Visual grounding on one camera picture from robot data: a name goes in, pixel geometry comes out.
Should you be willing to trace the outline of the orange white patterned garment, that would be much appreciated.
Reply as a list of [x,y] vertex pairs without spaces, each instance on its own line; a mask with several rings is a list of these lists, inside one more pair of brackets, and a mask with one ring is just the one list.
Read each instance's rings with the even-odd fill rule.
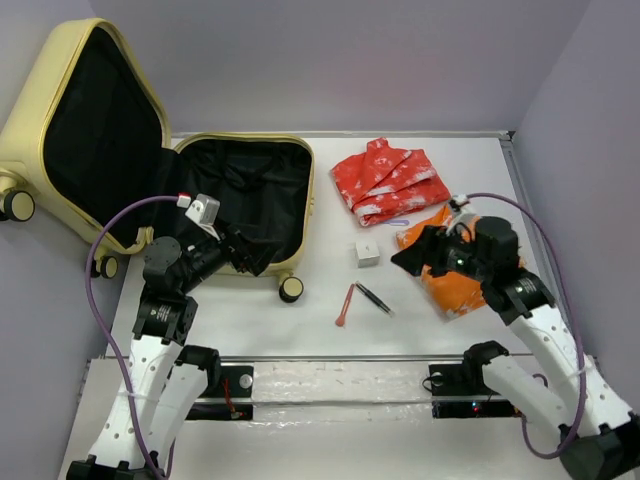
[[[473,235],[474,224],[481,217],[485,216],[477,215],[477,218],[470,227],[462,228],[458,226],[454,233],[460,233],[465,240],[469,240]],[[398,252],[411,245],[418,238],[425,226],[436,226],[446,230],[449,221],[450,215],[446,205],[442,207],[435,216],[398,233],[396,235]],[[524,263],[520,257],[520,268],[514,274],[520,272],[523,267]],[[496,278],[491,282],[478,282],[453,272],[442,277],[434,278],[429,274],[429,267],[425,266],[420,276],[413,277],[419,278],[426,292],[431,296],[432,300],[435,301],[436,306],[439,307],[445,316],[454,319],[485,306],[487,302],[483,296],[482,286],[507,276]]]

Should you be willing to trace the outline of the small white box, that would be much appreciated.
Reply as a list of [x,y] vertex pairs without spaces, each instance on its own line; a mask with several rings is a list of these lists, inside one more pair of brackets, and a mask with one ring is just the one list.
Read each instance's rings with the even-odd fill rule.
[[353,245],[353,253],[358,268],[377,266],[381,254],[375,240],[358,240]]

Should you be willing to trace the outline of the black pen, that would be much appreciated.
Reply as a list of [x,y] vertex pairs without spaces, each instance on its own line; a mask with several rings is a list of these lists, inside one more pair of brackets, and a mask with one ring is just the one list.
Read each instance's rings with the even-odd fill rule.
[[393,317],[393,310],[376,294],[374,294],[370,289],[365,287],[361,282],[356,281],[355,287],[369,300],[371,301],[378,309],[384,312],[386,315]]

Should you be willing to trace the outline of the red white patterned garment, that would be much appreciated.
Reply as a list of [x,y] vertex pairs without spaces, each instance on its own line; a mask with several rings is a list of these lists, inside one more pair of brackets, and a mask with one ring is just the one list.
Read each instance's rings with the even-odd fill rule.
[[450,198],[449,189],[422,149],[391,146],[384,137],[371,140],[331,169],[331,177],[358,223],[369,227]]

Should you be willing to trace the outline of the red toothbrush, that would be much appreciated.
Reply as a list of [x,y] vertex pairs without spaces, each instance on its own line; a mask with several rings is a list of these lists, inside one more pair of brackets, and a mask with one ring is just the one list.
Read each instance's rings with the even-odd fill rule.
[[346,323],[346,316],[347,316],[349,306],[351,304],[354,289],[355,289],[355,284],[352,283],[347,290],[340,314],[335,321],[335,325],[338,327],[343,327]]

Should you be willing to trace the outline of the yellow hard-shell suitcase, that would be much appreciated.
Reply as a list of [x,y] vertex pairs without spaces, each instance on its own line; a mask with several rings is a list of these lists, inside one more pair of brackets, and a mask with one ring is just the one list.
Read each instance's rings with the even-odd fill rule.
[[220,220],[277,245],[266,273],[295,302],[313,183],[312,149],[294,135],[208,132],[173,143],[129,45],[100,18],[51,32],[1,131],[2,219],[49,211],[97,244],[95,277],[113,277],[120,256],[157,237],[199,240],[165,197],[206,194]]

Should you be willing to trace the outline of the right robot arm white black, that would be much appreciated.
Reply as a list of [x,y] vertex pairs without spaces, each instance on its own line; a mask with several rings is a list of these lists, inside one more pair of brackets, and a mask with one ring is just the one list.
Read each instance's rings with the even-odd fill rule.
[[559,444],[554,457],[573,479],[615,479],[639,466],[639,416],[608,386],[562,319],[555,298],[519,256],[509,221],[482,217],[473,233],[426,226],[391,258],[412,276],[461,274],[479,282],[486,304],[536,358],[537,380],[495,341],[466,351],[460,368],[470,391],[505,397]]

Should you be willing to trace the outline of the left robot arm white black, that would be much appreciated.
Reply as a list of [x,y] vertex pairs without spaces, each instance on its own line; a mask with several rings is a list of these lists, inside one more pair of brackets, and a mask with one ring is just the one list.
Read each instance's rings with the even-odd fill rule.
[[169,236],[151,243],[123,381],[87,458],[72,462],[67,478],[168,476],[180,428],[196,399],[219,388],[222,375],[217,350],[187,342],[198,308],[190,292],[225,265],[260,275],[279,247],[234,227],[187,247]]

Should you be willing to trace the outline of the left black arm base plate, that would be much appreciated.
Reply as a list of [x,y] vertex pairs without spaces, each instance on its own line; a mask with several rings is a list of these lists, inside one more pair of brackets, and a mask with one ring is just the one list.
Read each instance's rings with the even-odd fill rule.
[[254,366],[223,364],[220,381],[208,387],[191,407],[188,421],[251,421]]

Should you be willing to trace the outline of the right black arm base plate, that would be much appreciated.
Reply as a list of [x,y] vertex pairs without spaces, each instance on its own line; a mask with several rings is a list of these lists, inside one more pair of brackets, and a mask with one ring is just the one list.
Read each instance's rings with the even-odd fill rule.
[[520,412],[482,383],[464,376],[461,364],[436,363],[422,381],[434,419],[516,418]]

